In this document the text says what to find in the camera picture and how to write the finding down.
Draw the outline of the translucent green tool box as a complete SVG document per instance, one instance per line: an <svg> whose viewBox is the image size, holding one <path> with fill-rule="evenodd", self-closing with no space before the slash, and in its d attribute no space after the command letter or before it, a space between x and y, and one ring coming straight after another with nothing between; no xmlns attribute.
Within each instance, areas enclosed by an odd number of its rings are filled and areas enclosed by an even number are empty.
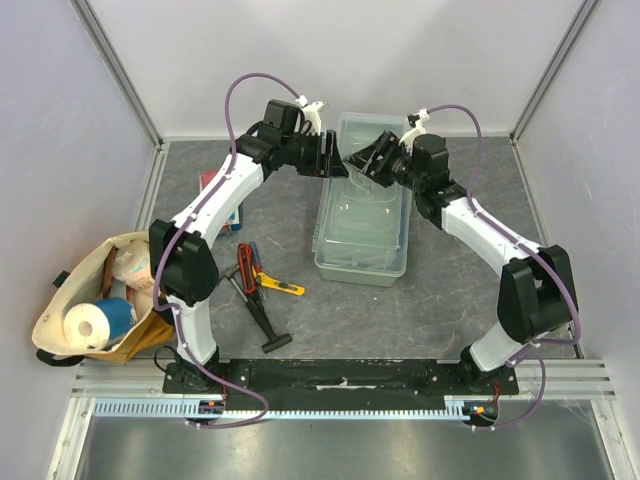
<svg viewBox="0 0 640 480"><path fill-rule="evenodd" d="M411 192L346 167L324 181L312 251L323 279L391 287L406 271Z"/></svg>

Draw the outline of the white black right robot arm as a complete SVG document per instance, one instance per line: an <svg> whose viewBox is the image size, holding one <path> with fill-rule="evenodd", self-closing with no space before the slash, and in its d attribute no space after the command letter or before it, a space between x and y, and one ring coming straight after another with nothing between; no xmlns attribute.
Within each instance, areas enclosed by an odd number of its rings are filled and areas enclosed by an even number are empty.
<svg viewBox="0 0 640 480"><path fill-rule="evenodd" d="M483 392L494 371L512 365L529 345L577 324L579 310L566 250L542 247L516 234L451 179L444 138L421 134L406 147L390 131L344 159L376 184L409 189L419 214L473 250L498 275L496 324L461 356L458 381L467 392Z"/></svg>

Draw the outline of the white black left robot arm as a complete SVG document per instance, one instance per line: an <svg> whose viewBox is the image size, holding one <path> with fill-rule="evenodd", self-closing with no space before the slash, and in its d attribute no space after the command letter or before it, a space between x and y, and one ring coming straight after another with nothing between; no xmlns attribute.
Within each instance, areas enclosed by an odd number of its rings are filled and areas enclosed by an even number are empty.
<svg viewBox="0 0 640 480"><path fill-rule="evenodd" d="M211 331L209 298L219 278L212 247L233 211L269 176L291 166L301 176L340 178L336 133L322 128L321 101L268 102L261 121L234 139L214 179L172 220L155 220L148 240L158 310L171 309L178 353L190 362L185 380L210 392L220 380L210 362L218 349Z"/></svg>

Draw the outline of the red black utility knife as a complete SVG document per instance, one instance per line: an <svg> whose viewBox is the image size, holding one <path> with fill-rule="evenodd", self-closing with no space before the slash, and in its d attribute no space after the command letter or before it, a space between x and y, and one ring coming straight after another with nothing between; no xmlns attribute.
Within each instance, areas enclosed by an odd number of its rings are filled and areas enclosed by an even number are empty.
<svg viewBox="0 0 640 480"><path fill-rule="evenodd" d="M254 294L257 292L257 282L253 273L252 249L246 243L240 243L237 248L237 262L241 274L244 292Z"/></svg>

